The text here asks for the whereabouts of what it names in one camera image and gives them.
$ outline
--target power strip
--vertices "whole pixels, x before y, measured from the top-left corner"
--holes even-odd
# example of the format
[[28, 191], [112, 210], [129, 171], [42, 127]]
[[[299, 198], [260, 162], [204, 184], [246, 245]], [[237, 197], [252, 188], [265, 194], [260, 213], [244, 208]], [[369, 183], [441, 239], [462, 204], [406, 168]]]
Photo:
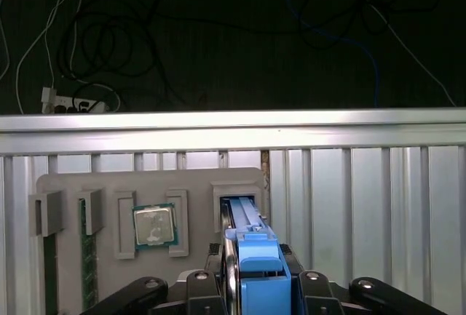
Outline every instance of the power strip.
[[[42, 113], [55, 113], [55, 107], [64, 106], [66, 110], [68, 108], [73, 108], [73, 98], [72, 97], [63, 97], [61, 95], [56, 95], [56, 89], [50, 89], [44, 87], [42, 89]], [[81, 113], [87, 113], [87, 109], [90, 108], [97, 100], [92, 99], [82, 99], [75, 98], [75, 103], [77, 107], [81, 107]], [[104, 102], [99, 102], [90, 113], [106, 113], [108, 112], [108, 106]]]

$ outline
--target gray slot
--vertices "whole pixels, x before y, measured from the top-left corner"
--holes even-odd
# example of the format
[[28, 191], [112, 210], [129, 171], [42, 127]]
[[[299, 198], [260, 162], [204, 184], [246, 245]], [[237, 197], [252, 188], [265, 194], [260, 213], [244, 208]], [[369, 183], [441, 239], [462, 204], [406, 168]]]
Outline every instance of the gray slot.
[[136, 205], [136, 192], [117, 191], [113, 196], [112, 227], [114, 255], [116, 259], [135, 258], [135, 232], [133, 206]]
[[213, 187], [213, 227], [216, 233], [221, 231], [220, 201], [222, 197], [252, 196], [259, 212], [270, 217], [266, 203], [262, 199], [262, 189], [258, 183], [258, 180], [224, 180], [211, 183]]
[[189, 255], [188, 192], [186, 190], [169, 190], [167, 202], [175, 204], [175, 224], [178, 232], [178, 244], [168, 247], [170, 257]]
[[31, 235], [47, 237], [63, 229], [61, 192], [30, 195]]
[[93, 235], [103, 228], [102, 193], [100, 190], [81, 191], [78, 200], [86, 200], [86, 235]]

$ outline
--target white cable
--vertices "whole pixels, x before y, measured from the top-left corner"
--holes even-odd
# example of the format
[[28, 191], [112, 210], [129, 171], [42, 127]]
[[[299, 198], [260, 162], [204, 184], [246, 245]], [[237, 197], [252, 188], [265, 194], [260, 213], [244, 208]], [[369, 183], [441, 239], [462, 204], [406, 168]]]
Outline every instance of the white cable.
[[[0, 0], [0, 9], [1, 9], [2, 4], [3, 4], [3, 0]], [[7, 73], [9, 69], [9, 64], [10, 64], [7, 38], [5, 36], [5, 30], [3, 29], [3, 22], [1, 21], [1, 18], [0, 18], [0, 34], [1, 34], [1, 39], [4, 42], [5, 54], [7, 55], [7, 65], [5, 66], [5, 69], [3, 70], [3, 72], [0, 74], [0, 81], [1, 81], [4, 78], [5, 74]]]
[[[53, 13], [52, 17], [55, 19], [55, 14], [56, 11], [54, 12], [55, 9], [57, 9], [65, 0], [58, 0], [57, 4], [55, 7], [53, 7], [51, 14]], [[36, 46], [37, 42], [43, 37], [43, 35], [47, 32], [49, 27], [52, 25], [51, 21], [47, 21], [47, 25], [45, 29], [37, 36], [37, 38], [33, 41], [32, 45], [26, 50], [24, 56], [21, 57], [19, 63], [17, 64], [16, 67], [16, 80], [15, 80], [15, 90], [16, 90], [16, 101], [17, 101], [17, 106], [20, 109], [20, 112], [24, 114], [23, 106], [21, 105], [21, 100], [20, 100], [20, 90], [19, 90], [19, 84], [20, 84], [20, 70], [21, 70], [21, 65], [23, 64], [24, 60], [28, 56], [28, 54], [31, 52], [31, 50]]]
[[395, 29], [393, 29], [393, 27], [387, 22], [387, 20], [385, 19], [384, 15], [375, 7], [373, 6], [372, 4], [370, 5], [372, 7], [372, 9], [375, 11], [375, 13], [380, 16], [380, 18], [385, 22], [385, 24], [387, 24], [387, 27], [388, 29], [392, 32], [393, 36], [398, 40], [398, 42], [400, 42], [401, 46], [405, 49], [405, 51], [407, 51], [407, 53], [409, 53], [410, 56], [413, 57], [414, 61], [416, 63], [419, 64], [419, 66], [427, 73], [427, 75], [429, 75], [432, 80], [434, 80], [435, 82], [437, 82], [437, 84], [443, 89], [443, 91], [445, 92], [445, 96], [448, 98], [449, 102], [453, 105], [453, 106], [457, 106], [457, 104], [453, 101], [453, 99], [451, 98], [450, 94], [449, 94], [449, 91], [446, 89], [445, 85], [442, 84], [442, 82], [437, 79], [433, 73], [431, 73], [429, 71], [429, 69], [426, 68], [426, 66], [424, 64], [421, 63], [421, 61], [419, 60], [419, 58], [405, 45], [405, 43], [403, 42], [403, 40], [398, 36], [398, 34], [396, 33]]
[[[53, 20], [55, 19], [55, 15], [56, 15], [56, 11], [58, 9], [59, 6], [61, 6], [61, 4], [66, 1], [66, 0], [59, 0], [59, 2], [55, 5], [55, 7], [52, 8], [52, 11], [50, 12], [50, 15], [49, 15], [49, 18], [47, 20], [47, 25], [45, 27], [45, 29], [37, 36], [37, 38], [33, 41], [33, 43], [31, 44], [31, 46], [26, 50], [25, 54], [21, 57], [17, 67], [16, 67], [16, 77], [15, 77], [15, 91], [16, 91], [16, 100], [17, 100], [17, 105], [20, 109], [20, 112], [22, 114], [24, 114], [24, 110], [23, 110], [23, 106], [21, 104], [21, 100], [20, 100], [20, 91], [19, 91], [19, 80], [20, 80], [20, 70], [21, 70], [21, 65], [24, 63], [24, 60], [26, 59], [26, 57], [29, 55], [29, 53], [31, 52], [31, 50], [37, 45], [37, 43], [39, 42], [39, 40], [46, 34], [46, 32], [48, 31], [48, 29], [50, 28], [50, 26], [53, 24]], [[48, 58], [49, 58], [49, 61], [50, 61], [50, 53], [49, 51], [47, 50], [48, 52]], [[102, 88], [105, 88], [105, 89], [108, 89], [110, 91], [113, 91], [112, 88], [109, 88], [105, 85], [101, 85], [101, 84], [96, 84], [95, 86], [98, 86], [98, 87], [102, 87]], [[118, 106], [116, 108], [115, 111], [117, 111], [121, 105], [121, 100], [119, 98], [119, 96], [117, 95], [117, 98], [118, 98]]]
[[[81, 10], [81, 5], [82, 5], [82, 0], [79, 0], [78, 1], [78, 7], [76, 9], [76, 13]], [[73, 46], [71, 48], [71, 54], [70, 54], [70, 71], [73, 70], [73, 60], [74, 60], [74, 53], [76, 51], [77, 38], [78, 38], [78, 23], [77, 23], [77, 21], [75, 21], [74, 22], [74, 34], [73, 34]], [[75, 77], [75, 75], [73, 75], [72, 72], [71, 72], [71, 74], [76, 79], [75, 81], [78, 81], [78, 82], [80, 82], [82, 84], [89, 84], [88, 81], [77, 79]], [[110, 88], [110, 87], [108, 87], [108, 86], [106, 86], [104, 84], [94, 84], [93, 86], [101, 87], [101, 88], [107, 89], [109, 91], [115, 92], [112, 88]], [[115, 92], [115, 98], [116, 98], [116, 101], [117, 101], [117, 105], [116, 105], [115, 110], [112, 111], [114, 113], [116, 113], [120, 109], [120, 107], [122, 106], [122, 101], [121, 101], [118, 93], [116, 93], [116, 92]]]
[[53, 7], [52, 11], [50, 11], [49, 18], [47, 20], [47, 24], [45, 25], [45, 33], [44, 33], [44, 43], [45, 43], [45, 50], [47, 51], [47, 59], [49, 61], [49, 69], [50, 69], [50, 75], [52, 78], [52, 88], [55, 86], [55, 75], [53, 73], [53, 67], [52, 67], [52, 59], [50, 58], [50, 49], [49, 49], [49, 44], [47, 42], [47, 33], [49, 31], [49, 28], [52, 26], [53, 22], [55, 21], [55, 17], [57, 15], [58, 7], [60, 6], [59, 3], [61, 0], [57, 0], [57, 4], [55, 7]]

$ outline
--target metal bolt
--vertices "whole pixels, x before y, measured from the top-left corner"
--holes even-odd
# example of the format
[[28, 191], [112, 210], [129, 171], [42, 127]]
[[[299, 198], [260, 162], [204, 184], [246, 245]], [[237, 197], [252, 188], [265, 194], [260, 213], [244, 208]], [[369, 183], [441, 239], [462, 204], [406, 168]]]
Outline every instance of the metal bolt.
[[307, 273], [306, 277], [311, 280], [317, 280], [319, 279], [319, 274], [316, 273]]
[[364, 288], [367, 288], [368, 290], [374, 287], [374, 284], [367, 280], [361, 280], [358, 282], [358, 284]]
[[154, 279], [148, 280], [148, 281], [146, 282], [146, 287], [147, 287], [147, 288], [155, 288], [155, 287], [157, 287], [158, 285], [159, 285], [159, 283], [158, 283], [157, 281], [155, 281]]
[[198, 280], [205, 280], [207, 279], [209, 276], [206, 274], [206, 273], [198, 273], [196, 274], [196, 279]]

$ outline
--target dark wall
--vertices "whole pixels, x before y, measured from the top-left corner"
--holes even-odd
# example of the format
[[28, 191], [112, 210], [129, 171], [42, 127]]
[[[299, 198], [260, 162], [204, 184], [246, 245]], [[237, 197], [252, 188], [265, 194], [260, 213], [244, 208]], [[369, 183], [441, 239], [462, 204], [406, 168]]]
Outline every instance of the dark wall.
[[[56, 0], [5, 0], [1, 16], [7, 34], [12, 67], [0, 81], [0, 113], [17, 113], [15, 70], [20, 57], [44, 28]], [[126, 0], [143, 12], [136, 0]], [[293, 0], [298, 8], [303, 0]], [[315, 23], [346, 8], [349, 0], [315, 0], [306, 18]], [[399, 7], [429, 6], [435, 0], [399, 0]], [[52, 60], [63, 31], [76, 11], [77, 0], [59, 10], [49, 32]], [[118, 4], [102, 9], [123, 13]], [[296, 30], [296, 20], [285, 0], [162, 0], [159, 11], [179, 17], [199, 17], [264, 30]], [[380, 24], [368, 9], [369, 21]], [[431, 13], [392, 15], [390, 22], [408, 47], [447, 86], [458, 105], [464, 105], [466, 16], [464, 0], [441, 0]], [[345, 20], [328, 27], [342, 30]], [[131, 111], [257, 108], [370, 108], [374, 105], [374, 70], [358, 47], [340, 43], [328, 51], [315, 51], [299, 35], [251, 34], [232, 28], [156, 17], [151, 32], [165, 64], [167, 77], [189, 106], [173, 96], [160, 103], [162, 82], [154, 70], [137, 79], [108, 73], [93, 81], [122, 88]], [[364, 43], [379, 61], [381, 107], [448, 106], [442, 89], [413, 61], [387, 31], [368, 34], [360, 18], [348, 37]], [[317, 44], [326, 43], [310, 36]], [[136, 45], [136, 56], [146, 48]], [[77, 65], [81, 63], [77, 54]], [[80, 86], [60, 77], [61, 95]], [[20, 97], [26, 113], [40, 111], [42, 87], [50, 85], [43, 40], [26, 58], [20, 72]], [[88, 97], [108, 97], [100, 89], [88, 89]]]

